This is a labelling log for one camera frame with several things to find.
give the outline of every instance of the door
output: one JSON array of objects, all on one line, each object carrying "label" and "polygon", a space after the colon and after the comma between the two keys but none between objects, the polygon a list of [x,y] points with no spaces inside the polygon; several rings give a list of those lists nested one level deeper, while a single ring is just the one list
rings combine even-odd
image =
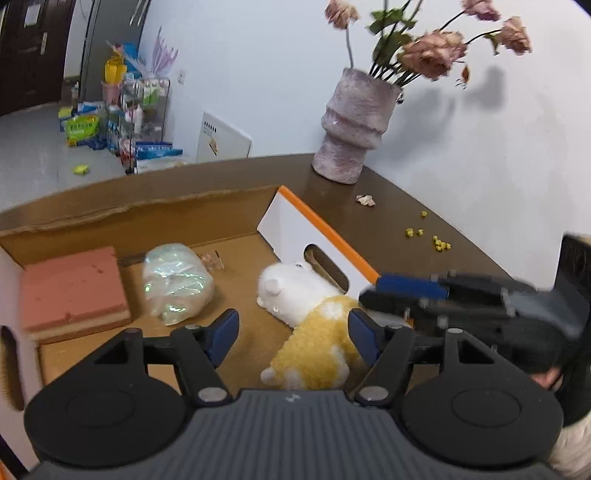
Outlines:
[{"label": "door", "polygon": [[0,31],[0,115],[61,97],[74,0],[12,0]]},{"label": "door", "polygon": [[150,0],[94,1],[82,57],[80,99],[102,100],[105,62],[113,55],[108,43],[139,45],[149,5]]}]

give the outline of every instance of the door handle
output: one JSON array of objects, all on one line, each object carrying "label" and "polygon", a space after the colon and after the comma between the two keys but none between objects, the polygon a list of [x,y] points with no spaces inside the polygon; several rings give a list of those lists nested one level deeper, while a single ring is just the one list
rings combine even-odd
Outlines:
[{"label": "door handle", "polygon": [[138,14],[139,11],[139,6],[141,5],[142,0],[138,0],[138,2],[135,4],[135,10],[133,15],[131,15],[131,18],[129,19],[129,26],[131,27],[131,25],[134,24],[134,20],[135,20],[135,16]]},{"label": "door handle", "polygon": [[43,32],[43,38],[41,39],[40,55],[45,55],[46,48],[47,48],[47,32]]},{"label": "door handle", "polygon": [[33,53],[34,51],[36,51],[36,49],[38,49],[39,46],[36,47],[29,47],[29,48],[25,48],[23,50],[17,50],[17,53]]},{"label": "door handle", "polygon": [[146,10],[148,9],[148,3],[149,2],[150,2],[150,0],[144,0],[144,7],[142,8],[142,12],[141,12],[141,14],[138,17],[138,25],[137,25],[138,27],[139,27],[139,24],[142,21],[142,18],[144,17],[144,14],[146,13]]}]

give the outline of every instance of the dark wooden door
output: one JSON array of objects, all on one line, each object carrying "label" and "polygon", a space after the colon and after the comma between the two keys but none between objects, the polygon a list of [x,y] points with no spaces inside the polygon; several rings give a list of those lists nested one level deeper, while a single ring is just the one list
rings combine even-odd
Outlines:
[{"label": "dark wooden door", "polygon": [[0,32],[0,115],[60,100],[74,0],[12,0]]}]

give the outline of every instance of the yellow plush toy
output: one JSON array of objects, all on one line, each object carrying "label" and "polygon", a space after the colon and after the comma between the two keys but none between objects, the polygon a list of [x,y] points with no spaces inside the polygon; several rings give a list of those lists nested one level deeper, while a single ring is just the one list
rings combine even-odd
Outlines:
[{"label": "yellow plush toy", "polygon": [[342,388],[361,362],[348,333],[349,312],[357,306],[344,295],[324,299],[261,372],[262,382],[285,390]]}]

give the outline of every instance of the cardboard box flap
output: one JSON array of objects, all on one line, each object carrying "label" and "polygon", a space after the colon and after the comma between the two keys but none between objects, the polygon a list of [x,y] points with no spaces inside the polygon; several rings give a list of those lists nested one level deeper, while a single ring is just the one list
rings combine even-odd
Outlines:
[{"label": "cardboard box flap", "polygon": [[19,265],[96,248],[115,247],[118,259],[143,255],[162,244],[200,245],[256,233],[276,187],[144,202],[16,232],[0,245]]},{"label": "cardboard box flap", "polygon": [[[24,412],[20,410],[20,407],[26,405],[41,390],[41,377],[35,344],[21,330],[18,320],[21,274],[22,268],[0,248],[0,285],[2,286],[0,288],[2,318],[0,323],[3,329],[7,329],[2,332],[0,427],[2,428],[2,436],[10,448],[27,468],[32,468],[38,463],[38,460],[25,433]],[[14,350],[5,343],[7,336],[14,338],[16,342]],[[18,369],[15,368],[17,365],[12,363],[15,360],[14,355],[17,357]],[[22,392],[21,398],[24,400],[24,405],[19,408],[16,408],[14,401],[10,401],[10,395],[15,395],[13,390],[15,388],[19,388]]]},{"label": "cardboard box flap", "polygon": [[361,255],[285,186],[277,191],[257,230],[282,262],[304,260],[310,245],[320,248],[347,277],[346,294],[351,298],[357,299],[378,278]]}]

